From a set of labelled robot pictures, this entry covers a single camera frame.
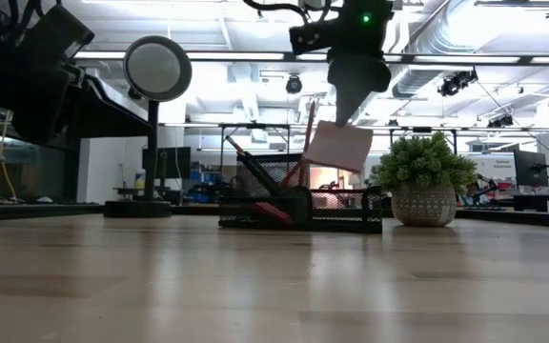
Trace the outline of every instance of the wooden floor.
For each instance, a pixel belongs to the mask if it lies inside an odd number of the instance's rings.
[[[549,342],[549,229],[0,222],[0,343]]]

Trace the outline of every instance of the ceiling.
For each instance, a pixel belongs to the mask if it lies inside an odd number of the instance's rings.
[[[301,24],[299,16],[286,11],[264,12],[260,18],[241,0],[63,0],[63,3],[96,34],[85,50],[125,50],[134,40],[156,34],[171,37],[186,50],[290,51],[288,28]],[[424,34],[419,33],[422,24],[442,3],[424,0],[422,6],[397,12],[396,23],[407,27],[407,32],[389,29],[392,44],[385,44],[385,50],[401,52],[406,46],[393,44],[394,38],[406,43],[409,38]],[[470,9],[468,19],[457,18],[450,34],[459,42],[479,40],[481,43],[475,49],[479,53],[545,54],[549,53],[549,19],[545,18],[548,12],[548,9],[524,8]],[[477,37],[477,32],[486,31],[488,36]],[[85,65],[97,69],[99,77],[112,86],[122,91],[128,87],[120,62]],[[242,121],[247,93],[254,95],[261,113],[259,121],[301,120],[302,116],[290,112],[302,110],[308,97],[318,94],[322,98],[332,91],[326,81],[325,63],[252,63],[254,82],[249,85],[234,81],[231,65],[193,63],[193,81],[185,96],[191,120]],[[488,93],[473,84],[456,96],[443,98],[436,89],[442,76],[452,71],[442,71],[411,98],[393,98],[389,91],[371,97],[362,106],[356,122],[385,125],[395,118],[401,125],[482,125],[489,117],[501,114],[501,110],[496,111],[498,104],[492,95],[507,111],[514,111],[522,125],[531,125],[537,104],[549,96],[549,67],[480,67],[477,72]],[[300,76],[301,94],[286,93],[289,74]],[[322,102],[325,114],[320,119],[327,119],[333,112],[325,110],[326,100]],[[480,124],[478,120],[483,118],[485,121]]]

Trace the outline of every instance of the magnifying lamp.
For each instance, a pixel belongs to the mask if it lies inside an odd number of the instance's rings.
[[[147,36],[129,46],[123,69],[132,90],[149,100],[148,122],[152,126],[152,132],[148,135],[145,201],[141,206],[142,213],[153,212],[153,215],[142,216],[163,216],[164,213],[171,215],[171,204],[153,201],[158,106],[161,102],[176,99],[188,89],[192,80],[192,64],[186,52],[171,39]],[[162,215],[158,215],[160,210],[163,210]]]

